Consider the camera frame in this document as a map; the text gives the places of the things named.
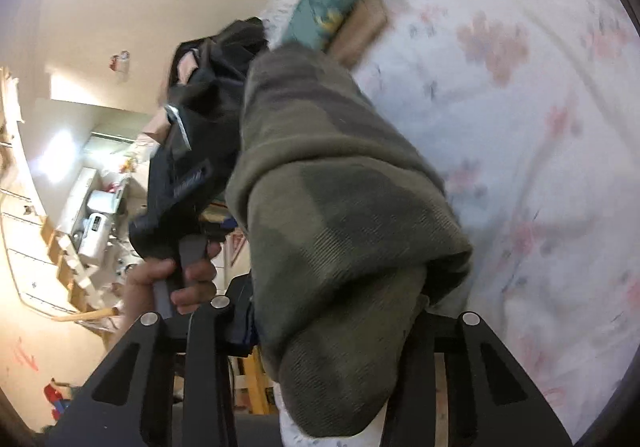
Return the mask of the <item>person's left hand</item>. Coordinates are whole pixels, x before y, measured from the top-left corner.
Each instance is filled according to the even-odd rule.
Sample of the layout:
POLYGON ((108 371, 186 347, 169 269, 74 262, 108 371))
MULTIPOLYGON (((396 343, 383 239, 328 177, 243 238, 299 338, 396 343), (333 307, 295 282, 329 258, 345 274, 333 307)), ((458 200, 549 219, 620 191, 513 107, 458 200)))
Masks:
MULTIPOLYGON (((186 286, 170 294, 171 302, 179 314, 192 313, 198 306, 216 297, 214 279, 217 271, 212 259, 220 252, 219 243, 209 242, 205 259, 200 259, 183 271, 186 275, 186 286)), ((156 282, 166 280, 172 275, 176 267, 173 259, 148 259, 130 271, 124 289, 123 330, 128 329, 141 315, 155 311, 153 287, 156 282)))

